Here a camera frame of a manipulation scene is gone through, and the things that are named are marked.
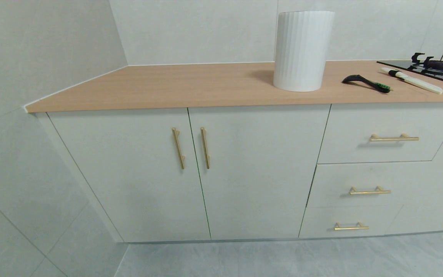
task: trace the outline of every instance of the drawer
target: drawer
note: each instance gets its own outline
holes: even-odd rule
[[[431,163],[317,165],[307,207],[406,204],[425,186]]]
[[[443,103],[332,105],[318,163],[431,161],[442,141]]]
[[[386,234],[443,231],[443,205],[404,205]]]
[[[400,209],[401,205],[307,208],[299,238],[384,235]],[[352,230],[359,222],[368,229]],[[337,223],[343,230],[334,229]]]

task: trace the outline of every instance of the gold bar pull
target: gold bar pull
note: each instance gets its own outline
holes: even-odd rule
[[[208,155],[208,146],[206,145],[206,129],[201,128],[201,137],[203,139],[204,159],[206,160],[206,169],[210,169],[210,156]]]
[[[410,137],[405,133],[402,133],[399,137],[379,137],[373,133],[369,138],[370,142],[415,142],[417,140],[420,140],[420,138]]]
[[[385,190],[381,186],[377,186],[375,190],[364,190],[364,191],[357,191],[355,187],[351,187],[350,189],[350,195],[355,194],[386,194],[391,193],[390,190]]]
[[[182,155],[181,144],[179,143],[179,134],[181,133],[181,131],[177,130],[176,128],[172,128],[172,133],[174,134],[174,141],[177,147],[177,153],[179,154],[179,160],[181,161],[181,168],[185,169],[186,166],[184,165],[184,159],[186,157]]]
[[[353,226],[353,227],[341,227],[341,225],[337,222],[336,222],[336,225],[334,225],[335,231],[339,231],[339,230],[368,230],[368,229],[370,229],[370,227],[363,226],[361,222],[358,222],[356,224],[356,226]]]

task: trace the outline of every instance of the ribbed white vase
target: ribbed white vase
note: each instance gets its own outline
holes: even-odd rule
[[[274,86],[299,92],[320,88],[333,22],[332,11],[278,15]]]

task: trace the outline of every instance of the drawer handle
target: drawer handle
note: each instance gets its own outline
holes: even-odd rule
[[[336,222],[336,225],[334,225],[334,230],[335,231],[340,231],[340,230],[368,230],[370,229],[369,226],[363,226],[361,222],[358,222],[356,224],[356,226],[353,227],[341,227],[341,225],[339,223]]]
[[[376,134],[372,134],[369,138],[370,142],[415,142],[420,140],[419,137],[410,137],[405,133],[402,133],[399,137],[379,137]]]
[[[184,165],[184,159],[186,157],[182,155],[181,144],[179,143],[179,134],[181,131],[177,130],[176,128],[172,128],[172,133],[174,134],[175,146],[177,147],[177,153],[179,154],[179,160],[181,161],[181,168],[185,169],[186,166]]]
[[[210,169],[210,156],[208,155],[208,146],[206,145],[206,129],[201,128],[201,137],[203,139],[204,159],[206,160],[206,169]]]
[[[386,194],[391,193],[390,190],[385,190],[381,186],[377,186],[375,190],[364,190],[364,191],[358,191],[355,187],[351,187],[350,189],[350,195],[355,194]]]

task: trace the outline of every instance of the gas stove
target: gas stove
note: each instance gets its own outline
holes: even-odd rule
[[[390,60],[390,61],[378,61],[383,65],[390,65],[395,68],[401,68],[415,72],[427,77],[432,77],[437,80],[443,81],[443,55],[440,60],[432,60],[433,57],[427,57],[425,60],[420,61],[418,57],[425,55],[425,53],[415,53],[409,60]]]

